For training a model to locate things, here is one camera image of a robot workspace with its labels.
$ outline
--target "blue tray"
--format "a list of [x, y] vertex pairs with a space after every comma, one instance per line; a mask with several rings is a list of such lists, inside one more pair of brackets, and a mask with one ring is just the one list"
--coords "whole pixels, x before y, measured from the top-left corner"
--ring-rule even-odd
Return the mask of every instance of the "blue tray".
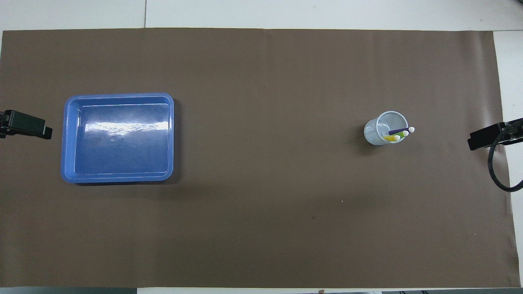
[[165, 180], [173, 161], [169, 94], [73, 96], [65, 103], [61, 172], [66, 182]]

